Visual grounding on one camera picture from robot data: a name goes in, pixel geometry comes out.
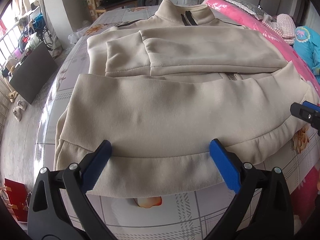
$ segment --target wooden chair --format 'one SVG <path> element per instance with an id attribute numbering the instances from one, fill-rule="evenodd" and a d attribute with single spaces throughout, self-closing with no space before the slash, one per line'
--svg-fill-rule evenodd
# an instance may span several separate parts
<path id="1" fill-rule="evenodd" d="M 93 8 L 96 11 L 97 15 L 100 16 L 102 13 L 105 13 L 107 11 L 111 11 L 113 9 L 121 7 L 124 9 L 124 6 L 134 4 L 135 7 L 138 6 L 138 0 L 123 0 L 121 2 L 116 2 L 109 4 L 107 6 L 97 6 L 96 0 L 93 0 Z"/>

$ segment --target floor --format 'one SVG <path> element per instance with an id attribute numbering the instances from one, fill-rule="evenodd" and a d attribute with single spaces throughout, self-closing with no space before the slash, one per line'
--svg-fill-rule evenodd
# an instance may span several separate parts
<path id="1" fill-rule="evenodd" d="M 63 53 L 55 59 L 58 70 L 67 57 Z M 0 148 L 0 185 L 4 178 L 24 183 L 27 191 L 33 188 L 33 158 L 35 151 L 36 135 L 39 128 L 39 120 L 50 87 L 58 70 L 50 77 L 43 86 L 32 105 L 28 104 L 22 112 L 21 121 L 18 122 L 12 114 L 18 100 L 23 100 L 20 95 L 15 103 L 10 105 Z"/>

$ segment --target pillow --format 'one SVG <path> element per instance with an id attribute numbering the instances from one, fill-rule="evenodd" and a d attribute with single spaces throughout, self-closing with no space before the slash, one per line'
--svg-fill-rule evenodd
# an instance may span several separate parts
<path id="1" fill-rule="evenodd" d="M 263 10 L 259 9 L 257 6 L 255 6 L 249 2 L 245 2 L 242 0 L 225 0 L 225 1 L 232 3 L 233 5 L 239 7 L 240 9 L 253 15 L 259 21 L 262 21 L 263 14 L 266 14 L 266 12 L 264 12 Z"/>

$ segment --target checkered cloth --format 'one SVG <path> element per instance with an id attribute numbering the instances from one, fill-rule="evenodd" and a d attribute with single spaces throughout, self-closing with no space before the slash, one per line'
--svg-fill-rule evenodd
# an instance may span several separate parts
<path id="1" fill-rule="evenodd" d="M 272 17 L 268 14 L 263 15 L 262 23 L 281 36 L 289 45 L 294 44 L 295 29 L 293 20 L 287 14 L 279 14 L 277 16 L 277 22 L 272 22 Z"/>

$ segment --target pink blanket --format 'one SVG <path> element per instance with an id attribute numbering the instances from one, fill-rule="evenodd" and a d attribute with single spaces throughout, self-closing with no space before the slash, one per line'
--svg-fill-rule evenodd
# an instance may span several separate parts
<path id="1" fill-rule="evenodd" d="M 213 9 L 219 11 L 225 16 L 228 16 L 231 20 L 234 20 L 241 25 L 245 25 L 253 30 L 262 33 L 262 35 L 265 36 L 268 41 L 270 41 L 279 49 L 279 51 L 288 62 L 293 62 L 298 73 L 306 81 L 310 81 L 313 84 L 318 95 L 320 96 L 320 86 L 315 76 L 309 70 L 307 64 L 298 56 L 294 49 L 284 41 L 282 37 L 280 37 L 274 31 L 270 30 L 268 27 L 263 25 L 260 21 L 258 21 L 251 15 L 233 6 L 225 0 L 204 0 L 203 3 L 208 4 Z"/>

